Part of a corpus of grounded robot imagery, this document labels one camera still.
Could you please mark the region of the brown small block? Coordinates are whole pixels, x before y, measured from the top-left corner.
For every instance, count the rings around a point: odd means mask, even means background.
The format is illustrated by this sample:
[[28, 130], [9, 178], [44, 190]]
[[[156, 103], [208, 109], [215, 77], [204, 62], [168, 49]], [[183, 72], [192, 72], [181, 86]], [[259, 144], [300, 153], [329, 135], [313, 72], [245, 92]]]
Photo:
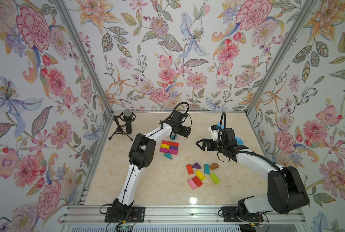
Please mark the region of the brown small block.
[[211, 171], [214, 171], [219, 168], [219, 165], [217, 163], [213, 163], [209, 166], [209, 168]]

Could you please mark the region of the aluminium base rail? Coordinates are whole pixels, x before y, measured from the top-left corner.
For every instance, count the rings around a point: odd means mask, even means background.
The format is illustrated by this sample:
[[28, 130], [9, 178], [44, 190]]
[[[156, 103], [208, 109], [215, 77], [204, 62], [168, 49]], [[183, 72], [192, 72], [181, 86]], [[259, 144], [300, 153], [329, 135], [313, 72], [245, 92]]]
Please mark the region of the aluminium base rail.
[[70, 206], [60, 232], [308, 232], [300, 210], [264, 213], [255, 222], [225, 222], [220, 206], [144, 206], [143, 221], [105, 221], [100, 206]]

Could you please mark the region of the pink rectangular block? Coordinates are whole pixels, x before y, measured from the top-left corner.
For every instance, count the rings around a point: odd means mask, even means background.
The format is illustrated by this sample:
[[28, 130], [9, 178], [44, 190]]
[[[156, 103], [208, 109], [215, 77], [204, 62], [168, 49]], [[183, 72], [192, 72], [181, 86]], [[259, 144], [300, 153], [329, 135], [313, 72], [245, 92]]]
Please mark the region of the pink rectangular block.
[[194, 182], [194, 180], [193, 179], [189, 179], [188, 180], [188, 184], [189, 184], [189, 186], [192, 188], [192, 190], [195, 190], [195, 189], [197, 189], [197, 184]]

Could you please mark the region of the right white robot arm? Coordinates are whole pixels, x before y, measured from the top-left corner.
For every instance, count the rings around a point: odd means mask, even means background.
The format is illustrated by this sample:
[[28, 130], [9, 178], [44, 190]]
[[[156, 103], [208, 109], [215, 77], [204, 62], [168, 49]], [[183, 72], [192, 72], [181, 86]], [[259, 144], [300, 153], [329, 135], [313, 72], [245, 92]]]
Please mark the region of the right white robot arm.
[[307, 191], [295, 167], [278, 165], [247, 146], [238, 144], [231, 128], [213, 130], [211, 135], [211, 139], [201, 139], [196, 145], [203, 151], [222, 154], [248, 167], [267, 182], [266, 194], [238, 202], [237, 214], [241, 219], [263, 212], [287, 214], [309, 204]]

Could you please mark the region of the magenta rectangular block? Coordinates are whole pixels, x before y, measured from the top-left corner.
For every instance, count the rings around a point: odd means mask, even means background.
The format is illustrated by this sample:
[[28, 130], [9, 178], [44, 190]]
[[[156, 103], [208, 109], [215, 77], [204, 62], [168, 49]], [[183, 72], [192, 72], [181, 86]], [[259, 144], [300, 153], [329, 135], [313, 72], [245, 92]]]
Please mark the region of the magenta rectangular block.
[[170, 149], [169, 153], [173, 154], [173, 155], [177, 155], [178, 154], [178, 150]]
[[160, 148], [160, 152], [169, 153], [169, 149], [168, 148]]

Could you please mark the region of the blue toy microphone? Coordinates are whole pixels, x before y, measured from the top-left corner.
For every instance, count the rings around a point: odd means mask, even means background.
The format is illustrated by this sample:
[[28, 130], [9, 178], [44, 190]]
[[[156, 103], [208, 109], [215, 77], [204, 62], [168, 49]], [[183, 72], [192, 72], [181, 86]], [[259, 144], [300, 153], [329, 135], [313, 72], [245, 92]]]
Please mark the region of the blue toy microphone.
[[236, 147], [244, 144], [243, 140], [235, 136], [234, 130], [232, 128], [226, 128], [224, 124], [218, 123], [216, 125], [216, 129], [212, 129], [212, 131], [217, 131], [217, 135], [215, 136], [215, 138], [220, 143], [224, 142], [230, 147]]

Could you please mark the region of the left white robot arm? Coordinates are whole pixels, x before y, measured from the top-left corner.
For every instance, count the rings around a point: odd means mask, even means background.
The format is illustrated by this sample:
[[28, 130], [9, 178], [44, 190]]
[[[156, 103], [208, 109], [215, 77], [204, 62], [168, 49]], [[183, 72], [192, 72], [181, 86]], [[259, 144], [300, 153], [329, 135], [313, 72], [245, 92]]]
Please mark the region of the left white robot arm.
[[136, 135], [128, 155], [129, 169], [126, 180], [120, 194], [112, 203], [112, 209], [122, 220], [131, 215], [138, 183], [142, 173], [152, 163], [156, 144], [173, 134], [189, 137], [191, 128], [184, 125], [186, 120], [192, 121], [189, 113], [173, 110], [165, 120], [159, 122], [157, 128], [149, 133]]

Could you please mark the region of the green rectangular block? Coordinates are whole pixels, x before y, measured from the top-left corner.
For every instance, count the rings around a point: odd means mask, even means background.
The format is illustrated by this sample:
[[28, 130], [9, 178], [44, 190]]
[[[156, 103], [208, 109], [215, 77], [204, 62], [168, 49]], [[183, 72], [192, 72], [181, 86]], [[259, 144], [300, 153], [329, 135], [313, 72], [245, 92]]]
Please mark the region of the green rectangular block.
[[210, 177], [215, 184], [218, 184], [220, 182], [219, 178], [217, 177], [217, 175], [215, 173], [211, 173]]

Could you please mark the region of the teal triangle block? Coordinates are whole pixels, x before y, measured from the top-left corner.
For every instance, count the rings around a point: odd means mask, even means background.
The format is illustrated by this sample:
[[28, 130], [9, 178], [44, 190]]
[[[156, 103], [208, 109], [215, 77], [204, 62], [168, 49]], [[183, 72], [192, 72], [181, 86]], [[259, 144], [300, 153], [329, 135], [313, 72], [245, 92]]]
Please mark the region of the teal triangle block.
[[177, 134], [171, 134], [170, 135], [171, 140], [176, 140], [177, 139]]
[[166, 157], [166, 158], [172, 160], [172, 156], [171, 156], [170, 153], [165, 153], [165, 154], [164, 154], [164, 157]]

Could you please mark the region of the black tripod mic stand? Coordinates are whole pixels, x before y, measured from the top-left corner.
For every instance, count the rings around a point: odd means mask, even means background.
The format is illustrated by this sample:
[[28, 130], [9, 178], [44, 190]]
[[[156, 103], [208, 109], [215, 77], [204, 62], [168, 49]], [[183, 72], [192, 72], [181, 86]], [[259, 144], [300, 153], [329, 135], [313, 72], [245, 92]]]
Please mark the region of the black tripod mic stand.
[[[132, 123], [135, 121], [136, 115], [132, 113]], [[126, 132], [126, 124], [124, 122], [123, 112], [120, 115], [113, 116], [113, 122], [116, 123], [116, 130], [112, 133], [112, 135], [108, 138], [111, 140], [116, 134], [126, 135], [131, 141], [133, 139], [130, 137], [130, 134]]]

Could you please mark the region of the red rectangular block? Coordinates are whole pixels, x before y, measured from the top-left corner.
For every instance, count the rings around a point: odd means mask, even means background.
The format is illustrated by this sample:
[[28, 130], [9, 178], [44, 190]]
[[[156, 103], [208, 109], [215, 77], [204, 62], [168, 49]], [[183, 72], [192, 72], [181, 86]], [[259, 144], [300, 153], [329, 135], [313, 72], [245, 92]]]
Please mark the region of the red rectangular block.
[[165, 144], [165, 145], [170, 145], [170, 144], [171, 144], [171, 142], [170, 142], [170, 141], [165, 141], [165, 140], [163, 140], [163, 141], [162, 141], [162, 144]]
[[202, 181], [198, 177], [194, 177], [192, 180], [198, 187], [203, 185]]
[[193, 171], [193, 168], [192, 168], [191, 164], [186, 165], [186, 168], [187, 168], [187, 172], [188, 172], [189, 175], [194, 174], [194, 171]]
[[179, 143], [170, 142], [170, 146], [179, 147]]

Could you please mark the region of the yellow rectangular block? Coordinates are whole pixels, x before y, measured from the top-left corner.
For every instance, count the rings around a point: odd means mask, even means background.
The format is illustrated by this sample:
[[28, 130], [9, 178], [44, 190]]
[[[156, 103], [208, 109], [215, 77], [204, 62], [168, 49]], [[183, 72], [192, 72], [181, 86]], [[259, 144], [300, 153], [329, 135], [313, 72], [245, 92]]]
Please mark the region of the yellow rectangular block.
[[161, 144], [161, 148], [169, 149], [170, 145], [169, 144]]
[[204, 174], [200, 170], [196, 171], [195, 174], [198, 177], [198, 179], [201, 181], [204, 181], [206, 179], [206, 177], [204, 176]]

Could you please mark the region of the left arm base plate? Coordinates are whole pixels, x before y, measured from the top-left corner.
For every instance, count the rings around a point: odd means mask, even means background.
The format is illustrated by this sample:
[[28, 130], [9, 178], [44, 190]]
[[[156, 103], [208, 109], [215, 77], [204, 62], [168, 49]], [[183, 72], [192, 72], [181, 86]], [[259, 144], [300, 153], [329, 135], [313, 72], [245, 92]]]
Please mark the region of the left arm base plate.
[[144, 222], [145, 207], [131, 207], [126, 210], [116, 210], [113, 207], [107, 208], [104, 222]]

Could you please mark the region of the black rhinestone microphone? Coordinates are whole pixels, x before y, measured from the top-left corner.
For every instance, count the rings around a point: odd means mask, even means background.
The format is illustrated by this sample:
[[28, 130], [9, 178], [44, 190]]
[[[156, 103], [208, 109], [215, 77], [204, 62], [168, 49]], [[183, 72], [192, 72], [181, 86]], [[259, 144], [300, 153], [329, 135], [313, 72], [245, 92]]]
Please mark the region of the black rhinestone microphone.
[[123, 112], [123, 116], [124, 116], [124, 122], [126, 124], [126, 132], [127, 134], [131, 134], [132, 133], [132, 111], [130, 109], [126, 109]]

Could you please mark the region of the teal small block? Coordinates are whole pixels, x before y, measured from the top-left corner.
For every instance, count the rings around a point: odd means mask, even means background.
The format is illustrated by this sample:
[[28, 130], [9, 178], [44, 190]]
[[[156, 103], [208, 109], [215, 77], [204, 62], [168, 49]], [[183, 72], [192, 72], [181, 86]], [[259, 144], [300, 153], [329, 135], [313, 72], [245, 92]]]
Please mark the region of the teal small block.
[[210, 165], [209, 164], [204, 165], [204, 174], [210, 175]]

